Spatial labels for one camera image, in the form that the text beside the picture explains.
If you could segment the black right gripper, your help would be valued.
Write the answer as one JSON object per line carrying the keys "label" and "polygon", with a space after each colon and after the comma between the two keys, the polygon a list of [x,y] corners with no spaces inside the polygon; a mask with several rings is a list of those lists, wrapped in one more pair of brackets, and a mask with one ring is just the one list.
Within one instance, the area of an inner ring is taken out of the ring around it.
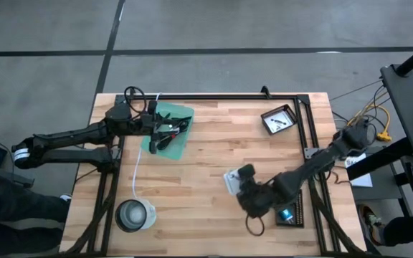
{"label": "black right gripper", "polygon": [[239,205],[251,218],[264,216],[270,209],[270,187],[265,183],[254,180],[255,169],[252,164],[247,164],[238,169]]}

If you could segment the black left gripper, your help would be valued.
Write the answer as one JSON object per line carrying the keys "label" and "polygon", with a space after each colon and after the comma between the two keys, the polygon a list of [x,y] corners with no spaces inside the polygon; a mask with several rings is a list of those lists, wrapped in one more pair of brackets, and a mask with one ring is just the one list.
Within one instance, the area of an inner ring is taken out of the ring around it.
{"label": "black left gripper", "polygon": [[166,149],[170,142],[176,137],[176,134],[170,134],[162,138],[158,143],[160,138],[159,132],[157,131],[158,127],[160,125],[172,125],[173,120],[171,119],[170,113],[166,115],[157,113],[157,104],[157,101],[150,100],[147,110],[144,111],[141,116],[144,135],[141,148],[151,154],[156,154],[157,149]]}

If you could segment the white printed booklet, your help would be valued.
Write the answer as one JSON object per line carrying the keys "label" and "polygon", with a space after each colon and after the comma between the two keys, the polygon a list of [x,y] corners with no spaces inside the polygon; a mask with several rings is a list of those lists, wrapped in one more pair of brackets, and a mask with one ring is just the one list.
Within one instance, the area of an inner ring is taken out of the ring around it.
{"label": "white printed booklet", "polygon": [[272,114],[265,118],[265,122],[271,133],[277,133],[293,125],[293,120],[285,111]]}
{"label": "white printed booklet", "polygon": [[228,192],[232,196],[236,196],[240,192],[240,184],[242,182],[239,171],[237,169],[229,171],[224,174],[223,178]]}

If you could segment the translucent green plastic bin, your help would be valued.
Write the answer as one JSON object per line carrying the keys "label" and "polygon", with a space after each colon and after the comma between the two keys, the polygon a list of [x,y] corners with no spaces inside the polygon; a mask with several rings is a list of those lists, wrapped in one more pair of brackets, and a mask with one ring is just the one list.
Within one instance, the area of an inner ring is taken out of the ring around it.
{"label": "translucent green plastic bin", "polygon": [[166,149],[157,149],[156,155],[171,160],[180,160],[184,154],[184,148],[187,143],[189,132],[193,124],[194,110],[183,105],[175,105],[167,102],[158,102],[157,113],[166,115],[171,114],[172,125],[160,125],[158,132],[159,141],[170,134],[176,134],[176,137],[170,142]]}

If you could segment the black mesh square bin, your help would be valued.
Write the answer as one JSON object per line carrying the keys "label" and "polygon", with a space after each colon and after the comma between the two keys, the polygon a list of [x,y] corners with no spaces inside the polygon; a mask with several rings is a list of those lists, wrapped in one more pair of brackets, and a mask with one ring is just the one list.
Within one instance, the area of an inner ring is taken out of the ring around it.
{"label": "black mesh square bin", "polygon": [[265,122],[265,118],[267,118],[267,117],[269,117],[269,116],[271,116],[272,114],[274,114],[274,113],[278,113],[278,112],[281,112],[281,111],[285,111],[289,116],[290,116],[290,118],[293,120],[293,125],[291,125],[291,127],[292,126],[294,126],[294,125],[296,125],[297,123],[298,123],[298,119],[297,119],[297,117],[296,117],[296,114],[293,112],[293,110],[290,108],[290,106],[288,105],[288,104],[285,104],[285,105],[283,105],[283,106],[280,106],[280,107],[277,107],[277,108],[275,108],[275,109],[273,109],[273,110],[270,110],[270,111],[268,111],[268,112],[266,112],[266,113],[264,113],[264,114],[261,114],[261,119],[262,119],[262,124],[265,126],[265,129],[267,130],[267,132],[270,134],[270,135],[274,135],[274,134],[276,134],[276,133],[271,133],[270,132],[270,129],[268,128],[268,126],[267,126],[267,124],[266,124],[266,122]]}

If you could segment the black mesh rectangular tray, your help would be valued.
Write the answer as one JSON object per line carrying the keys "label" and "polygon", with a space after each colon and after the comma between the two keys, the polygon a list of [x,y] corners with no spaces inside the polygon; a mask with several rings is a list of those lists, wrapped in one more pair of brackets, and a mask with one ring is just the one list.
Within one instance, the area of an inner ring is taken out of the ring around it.
{"label": "black mesh rectangular tray", "polygon": [[[291,223],[287,223],[283,221],[278,212],[288,209],[293,215],[293,221]],[[289,204],[279,205],[274,208],[275,210],[275,223],[277,226],[292,226],[303,228],[304,227],[304,214],[303,214],[303,193],[299,190],[298,196],[296,199],[291,201]]]}

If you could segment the white round cup base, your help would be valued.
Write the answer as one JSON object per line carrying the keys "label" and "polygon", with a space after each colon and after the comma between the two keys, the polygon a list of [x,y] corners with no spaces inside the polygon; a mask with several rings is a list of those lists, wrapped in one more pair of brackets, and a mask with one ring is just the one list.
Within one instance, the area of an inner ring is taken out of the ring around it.
{"label": "white round cup base", "polygon": [[140,199],[140,202],[143,204],[146,210],[146,219],[144,221],[142,229],[149,229],[156,222],[156,208],[146,199]]}

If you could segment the round grey metal cup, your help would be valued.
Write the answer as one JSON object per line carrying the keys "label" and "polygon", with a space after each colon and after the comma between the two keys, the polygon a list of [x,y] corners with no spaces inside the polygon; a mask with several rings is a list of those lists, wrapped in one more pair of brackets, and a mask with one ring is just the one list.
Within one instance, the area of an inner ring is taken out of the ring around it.
{"label": "round grey metal cup", "polygon": [[145,206],[135,199],[124,201],[116,209],[116,224],[124,232],[133,233],[142,229],[146,219]]}

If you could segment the white paper sheet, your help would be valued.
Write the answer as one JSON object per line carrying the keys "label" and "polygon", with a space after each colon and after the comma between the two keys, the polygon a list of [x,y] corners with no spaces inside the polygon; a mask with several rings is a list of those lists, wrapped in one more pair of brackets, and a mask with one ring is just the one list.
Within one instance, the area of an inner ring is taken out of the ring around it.
{"label": "white paper sheet", "polygon": [[[366,158],[366,154],[362,153],[360,156],[348,156],[345,161],[344,165],[346,168],[354,165],[355,163],[358,163],[359,161],[362,161],[363,159]],[[350,183],[352,186],[357,186],[357,187],[373,187],[373,183],[371,180],[371,176],[369,173],[366,175],[360,176],[354,180],[350,180]]]}

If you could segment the person's dark patterned shoe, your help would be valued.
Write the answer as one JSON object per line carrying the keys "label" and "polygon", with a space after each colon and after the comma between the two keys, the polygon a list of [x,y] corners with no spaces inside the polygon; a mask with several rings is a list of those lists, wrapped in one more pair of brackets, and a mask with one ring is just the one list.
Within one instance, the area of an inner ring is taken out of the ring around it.
{"label": "person's dark patterned shoe", "polygon": [[370,240],[375,245],[384,246],[385,224],[381,222],[381,218],[379,218],[369,206],[363,204],[359,206],[359,216]]}

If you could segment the black desk beam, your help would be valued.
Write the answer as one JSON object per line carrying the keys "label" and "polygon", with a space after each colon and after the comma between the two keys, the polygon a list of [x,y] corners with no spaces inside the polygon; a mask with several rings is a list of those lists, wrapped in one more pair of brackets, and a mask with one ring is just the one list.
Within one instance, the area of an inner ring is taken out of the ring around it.
{"label": "black desk beam", "polygon": [[402,138],[388,147],[382,148],[380,151],[373,153],[370,156],[349,166],[347,170],[348,179],[350,181],[366,175],[378,168],[395,162],[403,156],[413,155],[413,147],[408,138]]}

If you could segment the black floor stand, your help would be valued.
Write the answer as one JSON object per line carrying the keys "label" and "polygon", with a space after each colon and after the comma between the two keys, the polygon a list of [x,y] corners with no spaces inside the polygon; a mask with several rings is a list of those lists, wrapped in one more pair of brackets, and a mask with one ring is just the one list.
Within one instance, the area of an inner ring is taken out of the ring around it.
{"label": "black floor stand", "polygon": [[13,183],[20,184],[25,188],[31,188],[34,185],[34,179],[8,173],[6,171],[0,171],[0,178],[5,178],[7,180],[10,180]]}

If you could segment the person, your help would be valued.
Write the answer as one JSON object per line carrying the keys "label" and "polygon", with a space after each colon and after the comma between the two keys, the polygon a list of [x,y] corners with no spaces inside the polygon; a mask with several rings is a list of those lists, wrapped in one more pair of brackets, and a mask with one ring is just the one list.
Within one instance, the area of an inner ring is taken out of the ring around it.
{"label": "person", "polygon": [[5,223],[24,219],[47,219],[64,223],[70,202],[57,196],[35,193],[0,178],[0,256],[39,253],[58,246],[62,239],[61,229],[14,229]]}
{"label": "person", "polygon": [[381,238],[388,247],[413,242],[413,216],[392,219],[384,227]]}

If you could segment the black aluminium table frame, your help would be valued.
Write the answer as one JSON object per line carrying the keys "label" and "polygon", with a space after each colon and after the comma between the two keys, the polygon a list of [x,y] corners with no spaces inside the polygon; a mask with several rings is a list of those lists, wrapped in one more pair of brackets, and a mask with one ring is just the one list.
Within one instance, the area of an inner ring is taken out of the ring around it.
{"label": "black aluminium table frame", "polygon": [[[273,214],[247,220],[223,175],[251,163],[266,181],[303,163],[303,149],[327,146],[336,131],[327,94],[163,94],[161,99],[194,110],[180,160],[140,152],[139,137],[126,138],[116,181],[116,201],[133,194],[156,207],[156,222],[136,233],[103,219],[89,250],[101,256],[311,256],[332,250],[325,219],[312,210],[303,188],[303,228],[278,227]],[[288,104],[298,123],[270,135],[261,114]]]}

